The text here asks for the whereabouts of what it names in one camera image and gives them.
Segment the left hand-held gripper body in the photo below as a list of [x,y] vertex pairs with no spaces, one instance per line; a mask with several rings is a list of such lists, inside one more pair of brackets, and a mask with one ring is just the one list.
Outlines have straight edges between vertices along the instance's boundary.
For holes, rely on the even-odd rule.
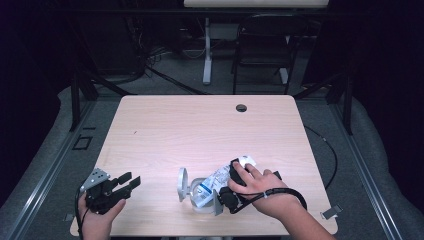
[[86,193],[86,206],[94,213],[105,214],[121,199],[128,199],[130,195],[124,195],[122,188],[118,186],[117,178],[111,179],[111,175],[100,168],[95,168],[80,187],[81,193]]

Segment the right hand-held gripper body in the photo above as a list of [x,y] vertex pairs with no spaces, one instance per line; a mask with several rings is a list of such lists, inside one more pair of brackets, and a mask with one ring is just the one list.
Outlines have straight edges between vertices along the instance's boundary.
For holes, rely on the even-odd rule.
[[223,187],[219,192],[213,191],[213,211],[216,216],[227,208],[231,214],[236,214],[248,205],[248,201],[229,187]]

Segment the blue and white pouch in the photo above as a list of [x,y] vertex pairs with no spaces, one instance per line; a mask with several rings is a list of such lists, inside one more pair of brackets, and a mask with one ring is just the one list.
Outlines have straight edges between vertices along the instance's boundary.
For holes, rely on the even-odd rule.
[[221,188],[228,186],[230,169],[233,167],[233,162],[239,162],[242,167],[246,164],[256,165],[255,160],[251,156],[244,155],[235,160],[231,160],[229,164],[216,170],[195,188],[192,202],[196,207],[204,207],[213,199],[213,191],[219,192]]

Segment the clear jar with white lid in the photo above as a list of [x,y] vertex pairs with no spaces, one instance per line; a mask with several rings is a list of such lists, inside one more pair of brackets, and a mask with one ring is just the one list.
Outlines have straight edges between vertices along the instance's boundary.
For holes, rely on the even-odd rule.
[[[200,214],[214,214],[220,215],[223,212],[223,205],[220,203],[218,193],[212,187],[211,177],[208,178],[195,178],[192,181],[188,180],[188,173],[185,168],[180,168],[177,181],[177,193],[179,201],[182,202],[186,197],[190,198],[192,209]],[[205,199],[205,204],[202,207],[196,205],[196,200],[201,200],[199,193],[201,185],[205,185],[210,189],[209,196]]]

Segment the person's right hand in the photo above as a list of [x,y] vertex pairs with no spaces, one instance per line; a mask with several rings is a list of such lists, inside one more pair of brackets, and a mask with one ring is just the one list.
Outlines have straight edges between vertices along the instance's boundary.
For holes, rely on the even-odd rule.
[[251,164],[244,166],[246,171],[238,165],[235,167],[247,186],[229,184],[228,181],[229,188],[242,197],[252,200],[253,206],[259,212],[280,220],[289,203],[296,202],[302,206],[296,196],[286,192],[288,186],[269,169],[261,173]]

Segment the person's left hand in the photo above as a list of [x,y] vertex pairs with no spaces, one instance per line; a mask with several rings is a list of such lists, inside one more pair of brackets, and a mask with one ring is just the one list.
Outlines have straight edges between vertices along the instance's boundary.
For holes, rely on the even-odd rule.
[[86,194],[78,201],[78,212],[82,222],[83,240],[110,240],[113,221],[126,205],[126,200],[121,199],[107,213],[93,213],[86,206]]

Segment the black metal stand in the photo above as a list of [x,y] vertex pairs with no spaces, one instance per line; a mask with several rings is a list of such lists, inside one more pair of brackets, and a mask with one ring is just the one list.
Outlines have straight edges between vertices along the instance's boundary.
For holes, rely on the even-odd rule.
[[71,81],[72,124],[70,131],[74,131],[81,121],[80,94],[83,94],[88,101],[96,101],[99,97],[99,93],[94,86],[95,83],[99,83],[120,96],[130,95],[130,92],[99,75],[88,70],[77,70]]
[[351,128],[351,113],[353,102],[353,78],[347,73],[336,73],[333,76],[325,79],[322,82],[315,83],[306,90],[294,95],[296,100],[303,99],[314,92],[317,92],[322,87],[330,85],[330,90],[326,95],[328,104],[336,104],[343,99],[342,125],[349,135],[352,135]]

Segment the black folding chair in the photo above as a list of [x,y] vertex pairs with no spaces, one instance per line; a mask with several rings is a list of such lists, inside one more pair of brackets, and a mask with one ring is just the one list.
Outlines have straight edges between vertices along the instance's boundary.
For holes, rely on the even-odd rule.
[[307,19],[291,14],[254,14],[238,26],[231,73],[236,93],[239,67],[285,69],[288,93],[298,48],[309,28]]

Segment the white desk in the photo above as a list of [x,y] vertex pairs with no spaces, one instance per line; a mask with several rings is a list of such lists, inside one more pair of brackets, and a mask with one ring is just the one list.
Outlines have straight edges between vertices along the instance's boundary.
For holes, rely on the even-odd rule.
[[[184,0],[189,8],[326,8],[330,0]],[[205,64],[203,84],[211,83],[212,56],[210,21],[205,20]]]

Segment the black floor socket frame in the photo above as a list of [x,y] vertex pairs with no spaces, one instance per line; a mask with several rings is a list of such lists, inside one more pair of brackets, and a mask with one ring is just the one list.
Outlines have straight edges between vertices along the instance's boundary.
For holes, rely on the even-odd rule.
[[72,147],[73,150],[87,150],[91,145],[93,137],[79,135]]

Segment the aluminium floor rail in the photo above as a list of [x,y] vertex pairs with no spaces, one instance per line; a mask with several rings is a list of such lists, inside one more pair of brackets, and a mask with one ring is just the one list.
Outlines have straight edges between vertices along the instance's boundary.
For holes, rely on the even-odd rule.
[[386,235],[387,240],[404,240],[402,234],[396,225],[393,216],[384,200],[376,182],[365,162],[365,159],[356,143],[354,135],[350,135],[345,129],[342,121],[342,113],[337,104],[330,104],[329,109],[335,118],[341,135],[348,144],[348,149],[353,155],[353,164],[355,165],[358,176],[361,180],[368,199],[374,209],[374,212],[380,222],[380,225]]
[[[95,120],[97,104],[83,105],[81,122],[68,130],[70,108],[61,109],[28,170],[12,195],[0,207],[0,240],[77,240],[70,233],[75,192],[94,167],[101,141],[101,124]],[[92,136],[87,150],[73,150],[79,135]]]

